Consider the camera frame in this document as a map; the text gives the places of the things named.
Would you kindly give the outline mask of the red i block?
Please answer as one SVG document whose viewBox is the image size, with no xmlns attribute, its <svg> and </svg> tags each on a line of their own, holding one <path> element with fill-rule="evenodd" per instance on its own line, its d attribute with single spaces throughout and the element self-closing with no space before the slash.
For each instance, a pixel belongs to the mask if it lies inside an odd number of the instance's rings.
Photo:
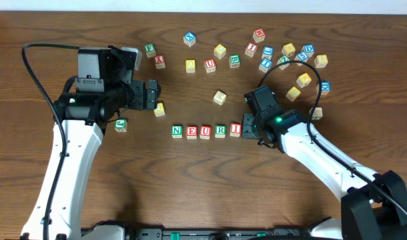
<svg viewBox="0 0 407 240">
<path fill-rule="evenodd" d="M 230 137 L 240 137 L 242 134 L 242 125 L 239 123 L 232 123 L 230 125 Z"/>
<path fill-rule="evenodd" d="M 258 46 L 254 43 L 248 43 L 246 46 L 245 54 L 249 57 L 253 57 L 258 49 Z"/>
</svg>

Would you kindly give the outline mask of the green R block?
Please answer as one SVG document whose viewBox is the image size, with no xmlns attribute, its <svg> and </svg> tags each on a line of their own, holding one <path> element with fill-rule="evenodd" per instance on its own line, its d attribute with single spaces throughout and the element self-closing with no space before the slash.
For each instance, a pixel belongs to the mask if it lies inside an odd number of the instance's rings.
<svg viewBox="0 0 407 240">
<path fill-rule="evenodd" d="M 225 138 L 226 137 L 226 126 L 216 125 L 215 138 Z"/>
</svg>

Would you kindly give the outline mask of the red u block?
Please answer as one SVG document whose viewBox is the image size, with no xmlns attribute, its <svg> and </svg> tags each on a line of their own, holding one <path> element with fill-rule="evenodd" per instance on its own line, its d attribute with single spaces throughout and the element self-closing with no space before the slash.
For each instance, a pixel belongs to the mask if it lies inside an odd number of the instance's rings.
<svg viewBox="0 0 407 240">
<path fill-rule="evenodd" d="M 212 134 L 212 128 L 210 126 L 202 125 L 199 131 L 200 139 L 210 139 Z"/>
<path fill-rule="evenodd" d="M 212 72 L 216 71 L 215 59 L 206 59 L 204 61 L 204 66 L 205 66 L 206 73 L 212 73 Z"/>
</svg>

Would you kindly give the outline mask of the green N block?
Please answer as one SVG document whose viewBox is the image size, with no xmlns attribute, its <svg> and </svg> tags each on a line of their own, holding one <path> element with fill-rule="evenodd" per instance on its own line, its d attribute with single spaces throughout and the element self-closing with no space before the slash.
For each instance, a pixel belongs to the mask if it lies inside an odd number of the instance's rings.
<svg viewBox="0 0 407 240">
<path fill-rule="evenodd" d="M 171 128 L 171 136 L 176 139 L 176 138 L 182 138 L 183 137 L 183 127 L 181 125 L 173 125 Z"/>
</svg>

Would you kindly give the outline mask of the red E block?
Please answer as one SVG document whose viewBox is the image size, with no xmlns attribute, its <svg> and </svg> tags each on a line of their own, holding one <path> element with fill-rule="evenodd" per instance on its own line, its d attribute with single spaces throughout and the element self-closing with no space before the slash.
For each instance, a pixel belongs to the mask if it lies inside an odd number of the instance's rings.
<svg viewBox="0 0 407 240">
<path fill-rule="evenodd" d="M 197 139 L 197 127 L 196 126 L 187 126 L 186 138 L 187 139 Z"/>
</svg>

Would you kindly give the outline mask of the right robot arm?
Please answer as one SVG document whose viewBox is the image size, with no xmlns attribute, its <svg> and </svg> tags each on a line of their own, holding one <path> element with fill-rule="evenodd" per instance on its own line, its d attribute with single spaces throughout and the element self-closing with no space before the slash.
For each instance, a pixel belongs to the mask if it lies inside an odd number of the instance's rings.
<svg viewBox="0 0 407 240">
<path fill-rule="evenodd" d="M 393 171 L 379 174 L 347 156 L 297 111 L 246 113 L 242 136 L 299 161 L 341 204 L 341 218 L 304 230 L 311 239 L 407 239 L 407 188 Z"/>
</svg>

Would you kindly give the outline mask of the green J block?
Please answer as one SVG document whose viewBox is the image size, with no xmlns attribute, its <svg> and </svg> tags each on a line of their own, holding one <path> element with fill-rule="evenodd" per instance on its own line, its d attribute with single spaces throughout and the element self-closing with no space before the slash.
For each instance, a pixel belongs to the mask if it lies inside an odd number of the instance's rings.
<svg viewBox="0 0 407 240">
<path fill-rule="evenodd" d="M 127 120 L 126 119 L 115 120 L 114 129 L 117 132 L 126 132 L 127 131 Z"/>
</svg>

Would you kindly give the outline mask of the yellow block centre left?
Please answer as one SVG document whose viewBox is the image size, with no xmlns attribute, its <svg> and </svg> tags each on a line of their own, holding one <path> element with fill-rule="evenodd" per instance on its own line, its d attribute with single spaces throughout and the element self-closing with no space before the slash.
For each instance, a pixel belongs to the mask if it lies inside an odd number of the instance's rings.
<svg viewBox="0 0 407 240">
<path fill-rule="evenodd" d="M 195 73 L 196 70 L 195 59 L 186 59 L 185 69 L 187 73 Z"/>
</svg>

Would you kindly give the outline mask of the blue T block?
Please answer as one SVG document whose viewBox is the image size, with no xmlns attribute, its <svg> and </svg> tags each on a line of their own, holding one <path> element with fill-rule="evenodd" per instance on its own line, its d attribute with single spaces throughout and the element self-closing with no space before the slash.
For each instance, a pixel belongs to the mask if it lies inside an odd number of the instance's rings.
<svg viewBox="0 0 407 240">
<path fill-rule="evenodd" d="M 271 69 L 272 64 L 273 62 L 270 59 L 264 57 L 259 64 L 259 70 L 263 73 L 267 73 Z"/>
</svg>

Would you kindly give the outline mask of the white F block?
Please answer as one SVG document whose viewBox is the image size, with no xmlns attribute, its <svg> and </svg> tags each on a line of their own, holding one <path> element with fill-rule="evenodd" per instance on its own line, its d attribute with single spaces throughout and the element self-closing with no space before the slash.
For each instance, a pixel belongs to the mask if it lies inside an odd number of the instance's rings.
<svg viewBox="0 0 407 240">
<path fill-rule="evenodd" d="M 312 113 L 311 120 L 312 121 L 319 121 L 323 117 L 323 111 L 321 107 L 316 107 L 314 109 L 310 109 L 309 113 Z"/>
</svg>

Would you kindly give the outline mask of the blue X block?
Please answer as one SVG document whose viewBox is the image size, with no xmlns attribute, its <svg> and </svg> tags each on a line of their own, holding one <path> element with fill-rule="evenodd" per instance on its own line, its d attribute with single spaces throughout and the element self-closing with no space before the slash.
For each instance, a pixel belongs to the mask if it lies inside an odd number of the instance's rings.
<svg viewBox="0 0 407 240">
<path fill-rule="evenodd" d="M 192 32 L 188 32 L 183 36 L 183 42 L 191 47 L 196 43 L 196 36 Z"/>
</svg>

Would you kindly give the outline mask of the blue L block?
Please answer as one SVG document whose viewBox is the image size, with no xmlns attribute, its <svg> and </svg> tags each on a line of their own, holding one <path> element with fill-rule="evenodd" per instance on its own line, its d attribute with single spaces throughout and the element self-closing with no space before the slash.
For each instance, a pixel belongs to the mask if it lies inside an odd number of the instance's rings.
<svg viewBox="0 0 407 240">
<path fill-rule="evenodd" d="M 274 54 L 274 48 L 269 46 L 264 46 L 262 50 L 262 59 L 271 59 Z"/>
</svg>

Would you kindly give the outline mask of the yellow block upper centre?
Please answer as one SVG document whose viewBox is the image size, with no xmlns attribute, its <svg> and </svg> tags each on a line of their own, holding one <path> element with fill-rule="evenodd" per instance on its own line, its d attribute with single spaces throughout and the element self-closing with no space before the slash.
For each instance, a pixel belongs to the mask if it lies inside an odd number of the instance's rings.
<svg viewBox="0 0 407 240">
<path fill-rule="evenodd" d="M 226 55 L 227 49 L 221 43 L 214 48 L 214 55 L 218 59 L 222 59 Z"/>
</svg>

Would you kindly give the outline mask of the blue D block lower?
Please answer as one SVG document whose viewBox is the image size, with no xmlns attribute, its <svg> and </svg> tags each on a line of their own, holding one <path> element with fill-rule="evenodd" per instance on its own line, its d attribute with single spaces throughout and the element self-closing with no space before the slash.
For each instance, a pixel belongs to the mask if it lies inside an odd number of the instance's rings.
<svg viewBox="0 0 407 240">
<path fill-rule="evenodd" d="M 317 94 L 327 95 L 331 91 L 331 84 L 328 81 L 322 81 L 316 85 Z"/>
</svg>

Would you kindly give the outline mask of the blue D block upper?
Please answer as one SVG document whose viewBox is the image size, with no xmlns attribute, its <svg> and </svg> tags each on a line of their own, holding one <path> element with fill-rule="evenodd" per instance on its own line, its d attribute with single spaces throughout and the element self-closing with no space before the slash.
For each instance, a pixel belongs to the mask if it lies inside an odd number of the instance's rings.
<svg viewBox="0 0 407 240">
<path fill-rule="evenodd" d="M 305 44 L 303 45 L 301 52 L 305 53 L 308 57 L 311 57 L 315 53 L 315 49 L 312 44 Z"/>
</svg>

